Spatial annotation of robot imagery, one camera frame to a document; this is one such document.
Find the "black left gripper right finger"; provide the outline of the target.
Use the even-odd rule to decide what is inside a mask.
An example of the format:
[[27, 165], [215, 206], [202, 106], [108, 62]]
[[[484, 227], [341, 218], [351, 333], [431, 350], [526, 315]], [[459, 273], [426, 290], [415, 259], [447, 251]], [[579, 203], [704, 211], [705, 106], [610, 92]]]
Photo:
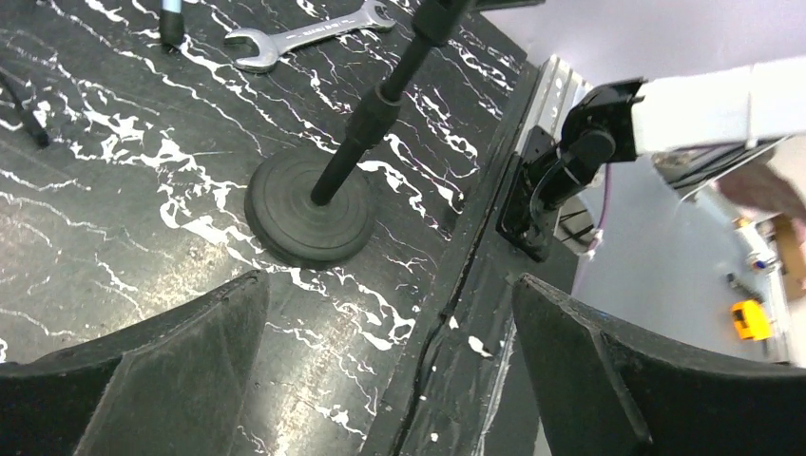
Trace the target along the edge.
[[552, 454], [804, 453], [804, 369], [684, 344], [533, 275], [511, 304]]

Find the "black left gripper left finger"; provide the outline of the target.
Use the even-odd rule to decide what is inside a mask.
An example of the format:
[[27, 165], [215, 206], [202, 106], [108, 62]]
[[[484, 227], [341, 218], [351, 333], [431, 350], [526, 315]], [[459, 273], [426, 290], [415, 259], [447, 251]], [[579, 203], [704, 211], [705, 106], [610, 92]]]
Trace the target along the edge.
[[226, 455], [270, 302], [250, 271], [181, 306], [1, 368], [5, 455]]

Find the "black round-base microphone stand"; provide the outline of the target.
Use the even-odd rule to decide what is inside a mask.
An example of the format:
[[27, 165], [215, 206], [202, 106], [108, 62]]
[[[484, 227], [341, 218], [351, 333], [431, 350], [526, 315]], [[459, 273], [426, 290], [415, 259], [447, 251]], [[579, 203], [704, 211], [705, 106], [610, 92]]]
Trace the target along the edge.
[[344, 263], [367, 245], [374, 206], [366, 179], [353, 171], [396, 122], [403, 94], [431, 50], [448, 43], [473, 5], [424, 1], [418, 6], [412, 41], [391, 74], [363, 95], [331, 158], [313, 152], [282, 153], [257, 167], [245, 194], [244, 215], [275, 259], [322, 270]]

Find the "black tripod shock-mount stand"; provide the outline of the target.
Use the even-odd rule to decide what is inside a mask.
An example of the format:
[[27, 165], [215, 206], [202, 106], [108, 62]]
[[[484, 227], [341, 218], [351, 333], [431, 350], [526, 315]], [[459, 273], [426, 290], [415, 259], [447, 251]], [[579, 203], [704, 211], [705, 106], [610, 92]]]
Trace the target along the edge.
[[48, 147], [50, 144], [50, 138], [47, 131], [35, 117], [33, 112], [24, 106], [23, 101], [17, 93], [17, 90], [13, 87], [4, 71], [1, 71], [1, 86], [8, 92], [8, 96], [11, 100], [13, 108], [18, 114], [25, 131], [29, 134], [38, 147]]

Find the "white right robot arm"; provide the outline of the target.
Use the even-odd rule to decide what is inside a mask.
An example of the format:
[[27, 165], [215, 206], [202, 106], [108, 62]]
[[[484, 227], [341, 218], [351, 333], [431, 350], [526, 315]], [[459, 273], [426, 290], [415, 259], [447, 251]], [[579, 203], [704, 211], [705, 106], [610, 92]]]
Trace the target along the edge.
[[[754, 145], [802, 123], [760, 123], [785, 106], [786, 59], [696, 76], [599, 85], [526, 174], [531, 221], [597, 170], [652, 153]], [[522, 275], [512, 309], [547, 445], [555, 455], [797, 455], [805, 371], [709, 351], [591, 307]]]

